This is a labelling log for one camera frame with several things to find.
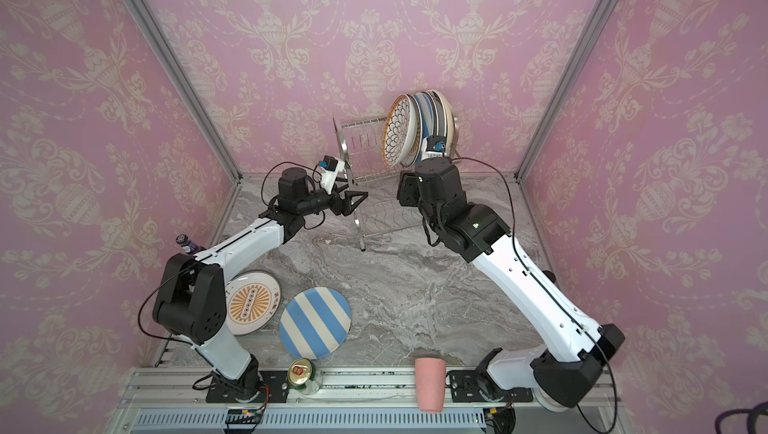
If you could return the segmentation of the white plate teal red rim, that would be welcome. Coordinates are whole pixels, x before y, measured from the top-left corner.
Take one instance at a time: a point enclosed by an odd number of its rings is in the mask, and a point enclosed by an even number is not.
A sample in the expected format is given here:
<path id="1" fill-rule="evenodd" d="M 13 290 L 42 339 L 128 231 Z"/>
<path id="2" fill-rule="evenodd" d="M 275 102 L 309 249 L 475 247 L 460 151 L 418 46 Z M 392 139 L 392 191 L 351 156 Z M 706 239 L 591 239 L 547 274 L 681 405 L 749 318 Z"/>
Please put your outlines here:
<path id="1" fill-rule="evenodd" d="M 433 97 L 436 109 L 436 134 L 438 136 L 447 138 L 447 119 L 442 98 L 436 90 L 431 90 L 430 93 Z"/>

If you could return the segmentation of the white plate green quatrefoil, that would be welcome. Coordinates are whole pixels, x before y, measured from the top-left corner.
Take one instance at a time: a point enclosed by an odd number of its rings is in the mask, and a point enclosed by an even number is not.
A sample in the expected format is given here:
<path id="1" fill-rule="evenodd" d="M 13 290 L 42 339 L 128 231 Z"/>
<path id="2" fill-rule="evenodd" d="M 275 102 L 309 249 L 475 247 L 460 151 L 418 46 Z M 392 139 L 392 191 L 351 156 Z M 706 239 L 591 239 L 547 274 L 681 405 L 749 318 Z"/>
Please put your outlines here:
<path id="1" fill-rule="evenodd" d="M 430 91 L 424 91 L 423 94 L 427 100 L 430 116 L 432 119 L 431 134 L 433 136 L 438 136 L 440 135 L 440 121 L 439 121 L 439 112 L 437 109 L 437 104 L 435 103 L 434 97 L 432 96 Z"/>

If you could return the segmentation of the plain cream plate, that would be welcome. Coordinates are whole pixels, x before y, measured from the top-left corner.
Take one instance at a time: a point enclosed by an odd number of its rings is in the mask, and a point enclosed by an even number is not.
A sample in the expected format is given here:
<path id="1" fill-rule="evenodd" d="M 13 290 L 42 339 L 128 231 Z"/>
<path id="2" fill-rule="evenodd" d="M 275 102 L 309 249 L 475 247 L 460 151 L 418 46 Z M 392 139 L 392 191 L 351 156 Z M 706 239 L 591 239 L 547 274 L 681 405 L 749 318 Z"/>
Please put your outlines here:
<path id="1" fill-rule="evenodd" d="M 433 90 L 433 94 L 437 96 L 437 98 L 440 100 L 443 111 L 446 118 L 446 126 L 447 126 L 447 142 L 450 147 L 451 151 L 454 151 L 456 149 L 457 141 L 459 139 L 459 131 L 457 127 L 456 117 L 454 114 L 453 107 L 451 103 L 448 101 L 448 99 L 445 97 L 444 94 L 442 94 L 438 90 Z"/>

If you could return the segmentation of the petal pattern plate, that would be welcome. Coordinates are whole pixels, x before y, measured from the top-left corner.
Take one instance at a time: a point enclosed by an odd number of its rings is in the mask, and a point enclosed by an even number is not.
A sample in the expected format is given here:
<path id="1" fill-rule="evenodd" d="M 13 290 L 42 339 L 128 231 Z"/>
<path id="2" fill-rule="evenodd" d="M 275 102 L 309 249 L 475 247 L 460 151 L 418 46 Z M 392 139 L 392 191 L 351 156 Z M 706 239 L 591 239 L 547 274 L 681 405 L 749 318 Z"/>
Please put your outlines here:
<path id="1" fill-rule="evenodd" d="M 407 94 L 403 94 L 393 103 L 386 121 L 382 152 L 388 166 L 395 167 L 404 162 L 413 136 L 412 108 Z"/>

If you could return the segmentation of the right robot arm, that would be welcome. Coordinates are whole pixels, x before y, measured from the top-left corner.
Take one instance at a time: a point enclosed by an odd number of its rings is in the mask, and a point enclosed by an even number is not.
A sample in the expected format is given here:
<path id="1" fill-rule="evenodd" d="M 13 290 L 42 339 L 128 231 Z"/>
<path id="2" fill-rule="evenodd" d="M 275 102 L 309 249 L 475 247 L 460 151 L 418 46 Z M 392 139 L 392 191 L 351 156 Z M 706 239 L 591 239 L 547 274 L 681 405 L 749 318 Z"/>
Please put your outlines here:
<path id="1" fill-rule="evenodd" d="M 450 158 L 428 158 L 401 173 L 397 200 L 418 209 L 440 244 L 492 280 L 543 341 L 528 350 L 489 353 L 476 369 L 483 386 L 530 389 L 563 408 L 576 407 L 608 371 L 624 333 L 577 307 L 527 256 L 499 214 L 468 201 Z"/>

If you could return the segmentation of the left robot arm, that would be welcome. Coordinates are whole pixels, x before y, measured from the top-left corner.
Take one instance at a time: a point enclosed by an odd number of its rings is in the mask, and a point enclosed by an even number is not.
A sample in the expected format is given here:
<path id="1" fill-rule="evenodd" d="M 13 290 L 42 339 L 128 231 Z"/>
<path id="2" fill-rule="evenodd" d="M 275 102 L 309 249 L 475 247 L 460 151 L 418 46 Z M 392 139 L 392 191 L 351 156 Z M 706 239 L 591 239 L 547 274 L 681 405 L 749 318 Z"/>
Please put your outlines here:
<path id="1" fill-rule="evenodd" d="M 246 267 L 291 240 L 309 215 L 330 211 L 349 216 L 368 198 L 323 175 L 316 183 L 303 167 L 283 171 L 277 194 L 266 210 L 231 238 L 196 254 L 176 254 L 165 265 L 154 301 L 152 319 L 167 340 L 185 343 L 212 368 L 212 381 L 238 402 L 250 402 L 264 391 L 255 355 L 247 351 L 226 325 L 226 285 Z"/>

